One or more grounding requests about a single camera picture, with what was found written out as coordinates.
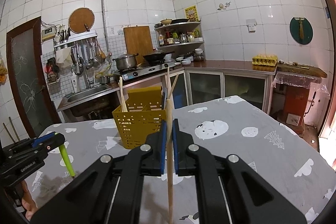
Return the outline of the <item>person's left hand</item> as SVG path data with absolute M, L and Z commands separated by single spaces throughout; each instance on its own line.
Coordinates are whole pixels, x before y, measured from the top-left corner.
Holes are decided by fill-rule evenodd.
M 38 211 L 35 201 L 33 200 L 31 193 L 28 189 L 25 180 L 21 182 L 21 187 L 23 189 L 22 205 L 26 209 L 26 219 L 31 221 L 33 215 Z

